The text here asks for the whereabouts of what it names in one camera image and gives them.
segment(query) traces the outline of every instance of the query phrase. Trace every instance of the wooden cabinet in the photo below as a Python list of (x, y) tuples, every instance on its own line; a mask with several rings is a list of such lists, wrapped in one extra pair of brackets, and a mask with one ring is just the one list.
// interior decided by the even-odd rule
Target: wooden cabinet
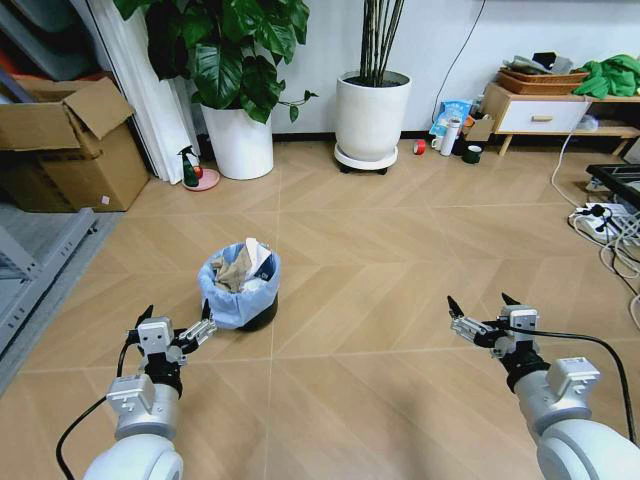
[(503, 156), (514, 135), (593, 135), (620, 137), (622, 143), (613, 152), (618, 155), (628, 139), (640, 136), (640, 130), (616, 120), (602, 120), (595, 131), (575, 130), (592, 103), (635, 103), (640, 96), (612, 97), (603, 100), (577, 95), (518, 95), (491, 83), (485, 91), (482, 111), (495, 118), (494, 133), (506, 135), (500, 149)]

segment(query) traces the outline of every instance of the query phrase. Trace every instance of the cabinet drawer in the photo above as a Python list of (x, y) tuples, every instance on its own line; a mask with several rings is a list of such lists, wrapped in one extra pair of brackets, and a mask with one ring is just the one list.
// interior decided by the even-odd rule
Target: cabinet drawer
[(587, 102), (513, 101), (496, 133), (569, 133), (587, 108)]

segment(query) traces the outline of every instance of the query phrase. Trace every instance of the wooden floor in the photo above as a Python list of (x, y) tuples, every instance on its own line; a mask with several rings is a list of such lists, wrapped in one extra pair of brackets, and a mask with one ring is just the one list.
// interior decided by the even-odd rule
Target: wooden floor
[[(125, 329), (149, 303), (193, 323), (197, 269), (246, 236), (282, 256), (280, 310), (260, 332), (220, 332), (183, 369), (186, 479), (541, 478), (505, 372), (449, 330), (447, 294), (487, 320), (505, 291), (537, 307), (544, 329), (611, 339), (640, 408), (630, 294), (567, 226), (571, 208), (549, 186), (557, 152), (468, 166), (411, 146), (386, 176), (340, 174), (332, 145), (296, 143), (276, 145), (258, 180), (196, 194), (152, 181), (0, 399), (0, 478), (62, 478), (55, 443), (105, 393)], [(582, 202), (585, 166), (615, 159), (565, 160), (559, 183)], [(598, 366), (594, 417), (624, 433), (607, 354), (541, 343), (547, 360)], [(129, 371), (137, 361), (134, 350)], [(76, 478), (114, 421), (101, 407), (69, 438)]]

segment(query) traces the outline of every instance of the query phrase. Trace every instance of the white cable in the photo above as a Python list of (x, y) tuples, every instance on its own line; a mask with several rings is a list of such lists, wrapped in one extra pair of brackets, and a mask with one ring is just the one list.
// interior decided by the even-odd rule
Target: white cable
[[(636, 233), (638, 226), (640, 226), (640, 219), (638, 218), (638, 215), (640, 215), (640, 212), (636, 213), (634, 215), (634, 217), (636, 218), (636, 221), (627, 225), (626, 228), (624, 228), (619, 235), (617, 235), (613, 240), (611, 240), (610, 242), (608, 242), (606, 245), (603, 245), (602, 248), (600, 248), (600, 261), (602, 262), (602, 264), (605, 266), (605, 268), (607, 270), (609, 270), (612, 273), (617, 273), (619, 274), (621, 277), (623, 278), (627, 278), (627, 279), (634, 279), (634, 278), (638, 278), (638, 276), (640, 276), (640, 265), (635, 262), (634, 260), (632, 260), (629, 257), (629, 254), (626, 253), (624, 250), (621, 250), (619, 247), (619, 242), (622, 238), (627, 237), (630, 233)], [(615, 255), (619, 258), (619, 260), (632, 272), (634, 272), (633, 275), (625, 275), (622, 272), (616, 272), (616, 270), (613, 268), (613, 266), (611, 265), (611, 262), (607, 259), (605, 259), (605, 252), (611, 252), (611, 250), (613, 250), (612, 254), (615, 253)]]
[(567, 148), (567, 145), (569, 144), (569, 140), (571, 140), (571, 137), (573, 136), (573, 131), (571, 131), (571, 133), (569, 134), (569, 136), (567, 137), (567, 139), (564, 141), (564, 143), (562, 144), (562, 149), (560, 150), (560, 156), (558, 157), (558, 165), (556, 165), (556, 169), (553, 171), (553, 173), (551, 174), (551, 186), (553, 188), (556, 189), (556, 191), (562, 195), (562, 197), (569, 202), (571, 205), (573, 205), (576, 208), (580, 208), (580, 204), (578, 204), (577, 202), (575, 202), (573, 199), (571, 199), (570, 197), (568, 197), (562, 190), (560, 190), (560, 187), (558, 187), (556, 185), (556, 174), (558, 173), (558, 170), (560, 170), (560, 167), (562, 166), (562, 157), (564, 157), (564, 151)]
[(604, 246), (604, 243), (600, 243), (597, 240), (594, 240), (587, 233), (584, 233), (582, 230), (580, 230), (578, 228), (578, 225), (577, 225), (578, 224), (578, 220), (586, 220), (586, 218), (584, 216), (575, 216), (575, 217), (573, 217), (573, 220), (571, 221), (571, 225), (573, 226), (573, 229), (576, 231), (576, 233), (578, 235), (580, 235), (582, 238), (584, 238), (585, 240), (589, 240), (591, 243), (595, 243), (600, 248), (602, 248)]
[(636, 317), (635, 303), (639, 299), (640, 299), (640, 295), (636, 295), (631, 299), (631, 302), (629, 302), (629, 314), (631, 315), (631, 319), (633, 320), (633, 323), (635, 323), (636, 327), (638, 327), (638, 330), (640, 330), (640, 321), (638, 321), (638, 317)]

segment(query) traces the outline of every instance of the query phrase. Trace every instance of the trash can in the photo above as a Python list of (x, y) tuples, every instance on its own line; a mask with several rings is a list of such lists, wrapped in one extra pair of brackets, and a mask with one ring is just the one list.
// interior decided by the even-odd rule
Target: trash can
[(235, 243), (211, 255), (198, 272), (198, 285), (202, 303), (209, 300), (213, 318), (220, 328), (252, 332), (271, 323), (278, 311), (280, 257), (272, 251), (260, 267), (260, 278), (265, 280), (260, 288), (241, 292), (219, 288), (213, 261), (223, 257), (226, 262), (234, 262), (244, 245)]

